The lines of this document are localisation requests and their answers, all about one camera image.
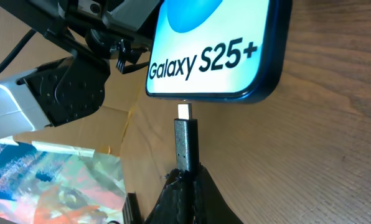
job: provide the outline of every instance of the phone screen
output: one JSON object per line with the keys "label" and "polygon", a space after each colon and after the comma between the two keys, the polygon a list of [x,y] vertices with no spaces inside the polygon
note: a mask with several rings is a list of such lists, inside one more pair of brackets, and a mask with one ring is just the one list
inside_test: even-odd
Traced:
{"label": "phone screen", "polygon": [[258,73],[269,0],[165,0],[149,94],[236,93]]}

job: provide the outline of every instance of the black wire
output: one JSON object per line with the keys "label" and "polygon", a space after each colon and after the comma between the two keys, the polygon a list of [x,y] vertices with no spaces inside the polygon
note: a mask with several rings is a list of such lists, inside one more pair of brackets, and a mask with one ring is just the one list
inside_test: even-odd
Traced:
{"label": "black wire", "polygon": [[0,73],[3,72],[4,69],[14,60],[14,58],[18,55],[18,53],[22,50],[22,48],[28,43],[28,41],[32,38],[32,36],[36,33],[33,29],[28,31],[27,34],[19,41],[19,43],[14,47],[14,49],[10,52],[10,54],[0,63]]}

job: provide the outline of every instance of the wood grain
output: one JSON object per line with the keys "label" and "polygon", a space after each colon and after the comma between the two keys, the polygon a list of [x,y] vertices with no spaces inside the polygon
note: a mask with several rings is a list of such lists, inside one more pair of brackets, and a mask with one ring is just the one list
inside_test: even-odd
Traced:
{"label": "wood grain", "polygon": [[[146,216],[176,166],[177,102],[142,92],[120,156]],[[194,103],[200,160],[245,223],[371,223],[371,1],[294,0],[281,81]]]}

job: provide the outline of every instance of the metal connector tip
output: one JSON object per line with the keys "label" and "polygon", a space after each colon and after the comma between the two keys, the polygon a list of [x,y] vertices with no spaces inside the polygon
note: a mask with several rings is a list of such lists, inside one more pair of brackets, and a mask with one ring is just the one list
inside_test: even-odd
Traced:
{"label": "metal connector tip", "polygon": [[179,104],[179,119],[192,119],[192,110],[190,103]]}

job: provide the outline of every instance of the blue circle graphic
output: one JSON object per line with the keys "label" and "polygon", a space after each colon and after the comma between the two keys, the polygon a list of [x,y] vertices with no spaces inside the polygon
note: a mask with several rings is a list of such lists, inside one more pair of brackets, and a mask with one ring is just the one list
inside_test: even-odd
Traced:
{"label": "blue circle graphic", "polygon": [[178,33],[192,31],[203,24],[223,0],[166,0],[167,18]]}

